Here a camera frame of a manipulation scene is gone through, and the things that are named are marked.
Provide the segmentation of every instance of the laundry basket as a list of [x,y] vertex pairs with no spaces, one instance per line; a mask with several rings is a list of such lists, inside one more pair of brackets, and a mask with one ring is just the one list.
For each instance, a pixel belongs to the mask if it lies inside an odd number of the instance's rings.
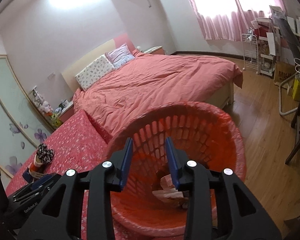
[[[171,136],[177,149],[206,168],[231,168],[244,180],[246,167],[242,137],[231,117],[221,109],[197,102],[178,102],[150,109],[121,129],[108,145],[108,157],[133,138],[133,158],[125,189],[111,193],[113,218],[146,236],[184,234],[187,210],[169,206],[152,191],[161,189],[168,175],[165,138]],[[213,219],[217,217],[211,193]]]

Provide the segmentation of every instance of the black and white fuzzy object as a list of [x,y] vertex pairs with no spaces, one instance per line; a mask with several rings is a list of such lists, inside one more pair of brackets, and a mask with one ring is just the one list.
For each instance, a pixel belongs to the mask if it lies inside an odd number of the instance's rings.
[[37,156],[41,163],[49,164],[54,157],[54,150],[48,149],[47,145],[42,143],[38,146]]

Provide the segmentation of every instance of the cream headboard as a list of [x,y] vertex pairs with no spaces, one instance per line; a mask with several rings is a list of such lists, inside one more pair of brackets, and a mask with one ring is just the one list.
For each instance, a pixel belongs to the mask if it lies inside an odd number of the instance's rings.
[[65,71],[63,71],[61,74],[65,79],[66,83],[68,84],[68,86],[70,87],[70,89],[72,90],[72,92],[76,92],[76,90],[79,88],[79,84],[75,76],[81,70],[83,70],[86,66],[88,66],[91,62],[93,62],[101,55],[105,54],[106,52],[110,52],[116,48],[119,48],[124,43],[127,43],[129,50],[131,52],[135,49],[134,45],[129,40],[128,35],[123,34],[119,37],[107,41],[106,43],[90,51],[89,53],[84,55],[81,59],[79,59],[70,67],[68,67]]

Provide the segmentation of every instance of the curtain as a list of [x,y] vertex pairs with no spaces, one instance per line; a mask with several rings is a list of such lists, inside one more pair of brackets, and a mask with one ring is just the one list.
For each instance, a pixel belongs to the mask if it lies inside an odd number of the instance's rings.
[[240,41],[256,17],[270,17],[269,5],[285,11],[282,0],[189,0],[206,40]]

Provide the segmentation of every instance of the wooden floor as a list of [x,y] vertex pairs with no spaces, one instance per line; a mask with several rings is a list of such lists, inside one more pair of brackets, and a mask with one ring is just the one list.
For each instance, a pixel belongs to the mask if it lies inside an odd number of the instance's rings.
[[[227,58],[241,69],[243,61]],[[283,90],[283,112],[298,103]],[[245,184],[258,198],[285,236],[283,223],[300,202],[300,152],[290,165],[285,159],[294,146],[295,130],[290,127],[292,115],[281,117],[278,111],[278,87],[273,79],[243,72],[242,89],[235,86],[234,104],[226,106],[245,143],[247,177]]]

